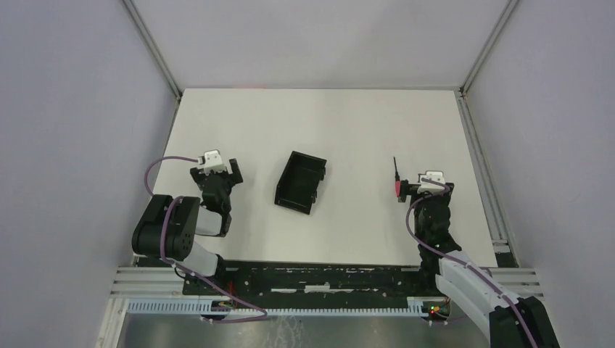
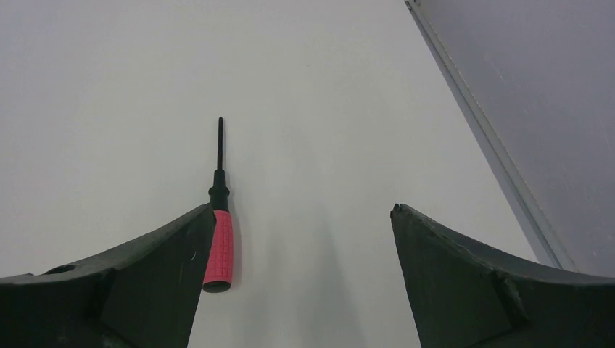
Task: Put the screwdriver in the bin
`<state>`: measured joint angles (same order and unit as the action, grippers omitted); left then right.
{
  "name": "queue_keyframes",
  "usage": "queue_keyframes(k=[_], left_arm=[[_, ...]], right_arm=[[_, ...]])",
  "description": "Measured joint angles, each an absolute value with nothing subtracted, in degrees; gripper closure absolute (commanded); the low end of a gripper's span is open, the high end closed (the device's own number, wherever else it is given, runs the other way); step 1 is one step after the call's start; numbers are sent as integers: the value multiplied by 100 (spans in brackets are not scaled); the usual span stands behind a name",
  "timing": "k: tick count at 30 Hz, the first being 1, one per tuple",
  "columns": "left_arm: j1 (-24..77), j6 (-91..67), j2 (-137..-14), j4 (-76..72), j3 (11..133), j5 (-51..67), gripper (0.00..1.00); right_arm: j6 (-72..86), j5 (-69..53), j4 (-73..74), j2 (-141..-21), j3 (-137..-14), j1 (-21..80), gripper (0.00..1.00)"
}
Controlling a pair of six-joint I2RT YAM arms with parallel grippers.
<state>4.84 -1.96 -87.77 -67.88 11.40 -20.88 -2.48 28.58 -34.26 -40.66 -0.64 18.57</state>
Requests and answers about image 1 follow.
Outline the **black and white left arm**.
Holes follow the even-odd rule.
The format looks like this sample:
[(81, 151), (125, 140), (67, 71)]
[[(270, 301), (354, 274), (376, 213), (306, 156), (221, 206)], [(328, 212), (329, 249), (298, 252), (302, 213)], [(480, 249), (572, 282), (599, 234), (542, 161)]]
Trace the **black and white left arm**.
[[(149, 172), (164, 160), (183, 160), (196, 166), (190, 175), (200, 196), (155, 194), (149, 185)], [(196, 236), (223, 238), (228, 234), (231, 217), (231, 192), (243, 182), (237, 159), (225, 163), (221, 155), (208, 152), (196, 159), (165, 156), (148, 166), (144, 186), (151, 199), (134, 229), (131, 246), (135, 254), (157, 258), (197, 277), (210, 295), (222, 294), (228, 285), (226, 263), (222, 256), (206, 250)]]

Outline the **red handled screwdriver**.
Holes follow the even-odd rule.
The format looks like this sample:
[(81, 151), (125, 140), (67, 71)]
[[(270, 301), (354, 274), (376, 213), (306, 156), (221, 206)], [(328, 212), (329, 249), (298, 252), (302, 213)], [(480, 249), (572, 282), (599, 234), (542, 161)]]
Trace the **red handled screwdriver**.
[(393, 157), (394, 169), (395, 169), (395, 196), (397, 198), (400, 197), (400, 188), (401, 188), (401, 179), (400, 174), (397, 168), (397, 160), (396, 157)]

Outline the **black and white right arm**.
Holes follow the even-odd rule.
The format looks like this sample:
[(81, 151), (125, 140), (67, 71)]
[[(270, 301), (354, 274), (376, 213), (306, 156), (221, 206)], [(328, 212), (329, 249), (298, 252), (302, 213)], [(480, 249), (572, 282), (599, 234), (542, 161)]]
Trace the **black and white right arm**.
[(441, 173), (420, 174), (418, 183), (395, 178), (395, 195), (410, 205), (405, 225), (421, 258), (419, 287), (456, 303), (491, 347), (559, 347), (545, 305), (522, 297), (476, 265), (449, 232), (453, 183)]

